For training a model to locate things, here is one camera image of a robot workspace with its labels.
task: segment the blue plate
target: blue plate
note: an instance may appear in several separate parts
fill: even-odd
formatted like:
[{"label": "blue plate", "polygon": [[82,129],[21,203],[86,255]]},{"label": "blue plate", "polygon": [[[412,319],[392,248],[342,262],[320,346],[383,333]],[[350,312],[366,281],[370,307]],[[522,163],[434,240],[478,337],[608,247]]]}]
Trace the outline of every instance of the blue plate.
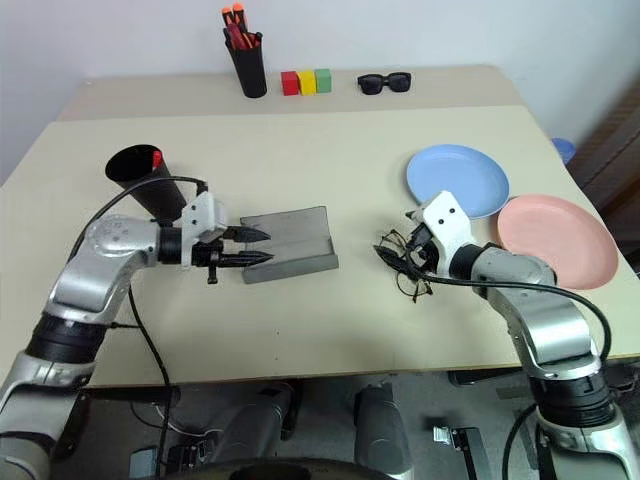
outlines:
[{"label": "blue plate", "polygon": [[435,145],[416,153],[407,183],[423,203],[441,190],[453,193],[469,218],[487,217],[509,199],[509,179],[491,157],[463,145]]}]

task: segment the pen holder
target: pen holder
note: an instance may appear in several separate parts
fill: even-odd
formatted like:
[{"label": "pen holder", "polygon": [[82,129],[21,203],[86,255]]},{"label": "pen holder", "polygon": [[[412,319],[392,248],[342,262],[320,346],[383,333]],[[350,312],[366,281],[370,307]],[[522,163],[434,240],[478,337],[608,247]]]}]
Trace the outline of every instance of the pen holder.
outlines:
[{"label": "pen holder", "polygon": [[234,50],[228,42],[226,45],[245,96],[259,98],[266,94],[267,80],[262,62],[262,44],[249,50]]},{"label": "pen holder", "polygon": [[[153,163],[154,152],[161,155],[157,165]],[[105,174],[124,189],[150,178],[171,176],[162,152],[153,145],[134,145],[120,150],[107,163]],[[182,209],[187,204],[173,181],[152,183],[131,195],[154,218],[167,225],[182,216]]]}]

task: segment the eyeglasses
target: eyeglasses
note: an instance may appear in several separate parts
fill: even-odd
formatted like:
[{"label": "eyeglasses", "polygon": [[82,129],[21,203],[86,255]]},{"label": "eyeglasses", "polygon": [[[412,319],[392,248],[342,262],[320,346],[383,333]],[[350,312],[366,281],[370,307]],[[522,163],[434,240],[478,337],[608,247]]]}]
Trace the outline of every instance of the eyeglasses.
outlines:
[{"label": "eyeglasses", "polygon": [[411,74],[394,72],[385,77],[377,73],[370,73],[358,77],[358,85],[365,95],[377,95],[385,85],[394,92],[406,92],[411,88]]},{"label": "eyeglasses", "polygon": [[380,253],[380,251],[385,250],[392,255],[397,255],[397,258],[400,262],[400,265],[395,264],[395,267],[391,264],[388,264],[396,271],[396,285],[398,286],[398,290],[400,290],[407,297],[411,297],[413,303],[417,303],[418,297],[421,297],[422,295],[433,295],[433,290],[431,289],[431,286],[428,282],[420,279],[414,280],[407,272],[405,267],[407,239],[404,238],[400,233],[398,233],[397,230],[393,229],[380,238],[380,243],[376,248],[376,252],[378,252],[378,255],[380,255],[383,260],[385,257]]}]

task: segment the red marker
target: red marker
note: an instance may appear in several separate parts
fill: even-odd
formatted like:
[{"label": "red marker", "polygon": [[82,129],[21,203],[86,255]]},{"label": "red marker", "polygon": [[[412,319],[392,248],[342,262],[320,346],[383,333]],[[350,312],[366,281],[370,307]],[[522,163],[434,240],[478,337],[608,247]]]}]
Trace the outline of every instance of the red marker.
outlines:
[{"label": "red marker", "polygon": [[238,25],[232,23],[227,27],[227,31],[231,37],[231,46],[234,50],[247,50],[248,48],[251,48],[251,45],[247,45],[245,43],[245,38]]},{"label": "red marker", "polygon": [[235,19],[233,17],[233,12],[229,7],[224,7],[222,9],[222,20],[224,21],[225,27],[228,26],[230,23],[235,22]]},{"label": "red marker", "polygon": [[153,169],[155,170],[160,165],[162,165],[162,152],[160,150],[156,150],[153,152],[153,160],[152,160]]},{"label": "red marker", "polygon": [[247,28],[247,17],[244,14],[244,5],[241,3],[233,4],[233,18],[237,25]]}]

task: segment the red block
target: red block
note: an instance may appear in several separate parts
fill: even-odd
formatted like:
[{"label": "red block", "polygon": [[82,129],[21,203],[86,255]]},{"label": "red block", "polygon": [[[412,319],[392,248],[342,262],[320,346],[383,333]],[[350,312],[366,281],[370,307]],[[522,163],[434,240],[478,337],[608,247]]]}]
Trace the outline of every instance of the red block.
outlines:
[{"label": "red block", "polygon": [[300,87],[298,85],[298,76],[296,72],[281,72],[282,93],[285,95],[298,95]]}]

